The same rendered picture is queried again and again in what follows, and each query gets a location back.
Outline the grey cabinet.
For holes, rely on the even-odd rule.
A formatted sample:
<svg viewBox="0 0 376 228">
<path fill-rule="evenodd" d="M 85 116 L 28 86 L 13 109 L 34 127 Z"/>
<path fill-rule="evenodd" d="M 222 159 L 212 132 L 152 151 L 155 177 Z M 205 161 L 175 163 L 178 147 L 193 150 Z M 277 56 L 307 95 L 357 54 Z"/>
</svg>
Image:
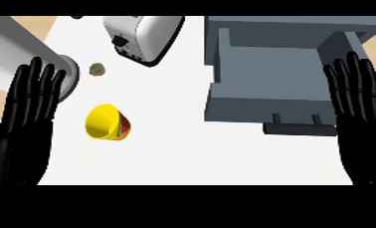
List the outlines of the grey cabinet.
<svg viewBox="0 0 376 228">
<path fill-rule="evenodd" d="M 354 33 L 354 50 L 367 57 L 361 45 L 376 35 L 376 16 L 205 16 L 203 63 L 211 65 L 220 29 L 230 30 L 237 47 L 317 49 L 338 33 Z"/>
</svg>

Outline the grey open drawer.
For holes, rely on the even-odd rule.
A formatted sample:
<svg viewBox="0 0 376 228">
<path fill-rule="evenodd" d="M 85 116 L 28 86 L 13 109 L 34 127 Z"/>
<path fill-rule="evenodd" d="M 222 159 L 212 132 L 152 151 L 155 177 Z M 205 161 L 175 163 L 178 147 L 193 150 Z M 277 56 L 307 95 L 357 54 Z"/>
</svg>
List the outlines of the grey open drawer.
<svg viewBox="0 0 376 228">
<path fill-rule="evenodd" d="M 214 48 L 214 82 L 203 118 L 208 121 L 335 123 L 317 51 L 296 48 L 236 47 L 230 30 L 220 29 Z"/>
</svg>

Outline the silver toaster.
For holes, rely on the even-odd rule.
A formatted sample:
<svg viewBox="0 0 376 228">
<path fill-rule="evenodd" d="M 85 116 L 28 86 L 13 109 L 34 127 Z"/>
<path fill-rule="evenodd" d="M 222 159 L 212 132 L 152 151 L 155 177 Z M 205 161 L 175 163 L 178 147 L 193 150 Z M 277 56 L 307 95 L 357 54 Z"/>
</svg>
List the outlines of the silver toaster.
<svg viewBox="0 0 376 228">
<path fill-rule="evenodd" d="M 116 53 L 153 67 L 171 48 L 184 21 L 184 16 L 106 16 L 103 24 Z"/>
</svg>

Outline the small brown round item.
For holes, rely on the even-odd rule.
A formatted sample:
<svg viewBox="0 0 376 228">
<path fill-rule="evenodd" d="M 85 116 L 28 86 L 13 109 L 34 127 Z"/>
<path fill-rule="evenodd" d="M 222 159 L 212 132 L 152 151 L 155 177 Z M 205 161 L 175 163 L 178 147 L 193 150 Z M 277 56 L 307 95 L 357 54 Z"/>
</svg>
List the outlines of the small brown round item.
<svg viewBox="0 0 376 228">
<path fill-rule="evenodd" d="M 90 67 L 90 75 L 97 77 L 102 76 L 106 72 L 106 68 L 102 63 L 94 63 Z"/>
</svg>

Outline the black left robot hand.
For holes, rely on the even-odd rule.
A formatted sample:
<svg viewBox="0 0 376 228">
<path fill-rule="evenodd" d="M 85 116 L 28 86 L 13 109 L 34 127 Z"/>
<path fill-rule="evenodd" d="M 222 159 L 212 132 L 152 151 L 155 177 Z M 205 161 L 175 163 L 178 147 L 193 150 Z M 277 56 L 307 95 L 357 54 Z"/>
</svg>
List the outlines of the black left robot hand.
<svg viewBox="0 0 376 228">
<path fill-rule="evenodd" d="M 44 176 L 65 77 L 40 57 L 18 67 L 0 120 L 0 186 L 35 186 Z"/>
</svg>

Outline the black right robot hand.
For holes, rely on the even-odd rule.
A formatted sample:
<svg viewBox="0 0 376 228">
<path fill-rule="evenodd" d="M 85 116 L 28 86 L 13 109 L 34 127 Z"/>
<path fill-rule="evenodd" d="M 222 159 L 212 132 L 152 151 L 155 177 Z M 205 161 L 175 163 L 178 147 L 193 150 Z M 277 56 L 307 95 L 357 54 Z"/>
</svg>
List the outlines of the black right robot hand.
<svg viewBox="0 0 376 228">
<path fill-rule="evenodd" d="M 376 71 L 354 51 L 323 67 L 336 114 L 340 162 L 354 185 L 376 187 Z"/>
</svg>

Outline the yellow cup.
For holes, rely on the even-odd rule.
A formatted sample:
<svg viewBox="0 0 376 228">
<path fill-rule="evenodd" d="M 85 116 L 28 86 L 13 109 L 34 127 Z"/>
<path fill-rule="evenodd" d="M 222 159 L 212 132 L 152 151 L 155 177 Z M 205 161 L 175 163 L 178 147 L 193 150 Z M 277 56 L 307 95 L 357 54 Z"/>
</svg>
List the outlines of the yellow cup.
<svg viewBox="0 0 376 228">
<path fill-rule="evenodd" d="M 122 140 L 131 131 L 131 123 L 113 105 L 93 108 L 85 118 L 85 132 L 94 139 Z"/>
</svg>

